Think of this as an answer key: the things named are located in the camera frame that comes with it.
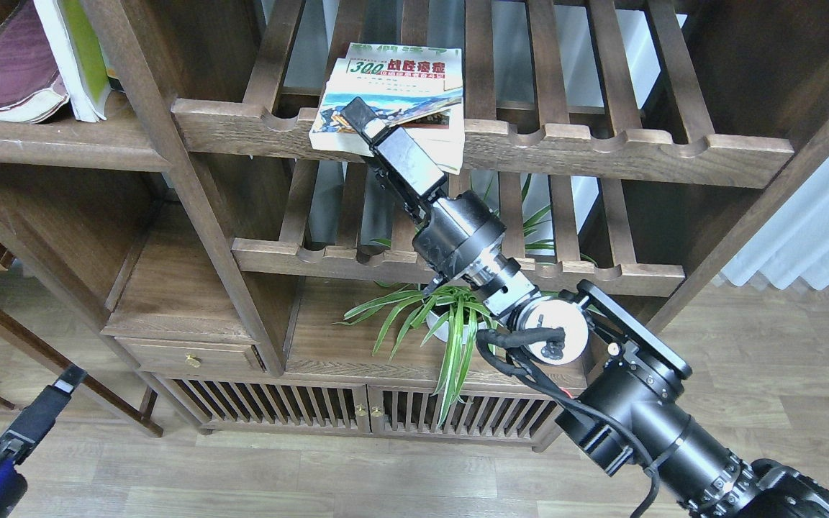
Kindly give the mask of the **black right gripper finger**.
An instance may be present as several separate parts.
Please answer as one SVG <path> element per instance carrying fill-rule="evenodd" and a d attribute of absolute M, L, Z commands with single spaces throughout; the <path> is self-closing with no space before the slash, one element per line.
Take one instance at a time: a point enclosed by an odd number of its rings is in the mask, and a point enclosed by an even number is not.
<path fill-rule="evenodd" d="M 388 124 L 361 97 L 352 99 L 341 116 L 368 145 L 378 145 L 389 132 Z"/>

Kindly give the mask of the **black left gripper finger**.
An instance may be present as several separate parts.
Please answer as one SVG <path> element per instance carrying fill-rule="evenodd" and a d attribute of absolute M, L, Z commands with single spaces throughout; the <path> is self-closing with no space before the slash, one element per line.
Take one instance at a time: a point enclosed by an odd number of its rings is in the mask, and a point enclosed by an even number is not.
<path fill-rule="evenodd" d="M 1 435 L 3 455 L 29 455 L 55 426 L 55 421 L 71 400 L 76 387 L 85 381 L 88 371 L 68 366 L 55 383 L 23 409 Z"/>

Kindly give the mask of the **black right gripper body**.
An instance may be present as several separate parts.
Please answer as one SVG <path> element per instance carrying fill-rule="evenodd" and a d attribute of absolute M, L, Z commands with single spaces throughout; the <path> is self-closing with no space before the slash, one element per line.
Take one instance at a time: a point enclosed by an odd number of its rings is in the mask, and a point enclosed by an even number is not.
<path fill-rule="evenodd" d="M 404 128 L 365 127 L 364 139 L 369 163 L 417 224 L 412 247 L 434 270 L 433 282 L 489 283 L 502 274 L 504 225 L 477 194 L 450 198 L 444 172 Z"/>

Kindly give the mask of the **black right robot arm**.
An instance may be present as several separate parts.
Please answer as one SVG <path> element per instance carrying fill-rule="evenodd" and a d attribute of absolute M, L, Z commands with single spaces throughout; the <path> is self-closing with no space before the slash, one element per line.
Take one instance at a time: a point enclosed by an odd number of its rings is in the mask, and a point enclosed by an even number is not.
<path fill-rule="evenodd" d="M 690 366 L 598 286 L 543 294 L 502 252 L 504 225 L 473 191 L 449 197 L 446 177 L 402 127 L 354 98 L 343 120 L 364 160 L 402 201 L 432 293 L 463 279 L 503 332 L 477 348 L 500 373 L 553 398 L 557 424 L 605 473 L 636 463 L 651 489 L 635 517 L 668 489 L 692 517 L 829 517 L 829 490 L 783 463 L 743 461 L 677 404 Z"/>

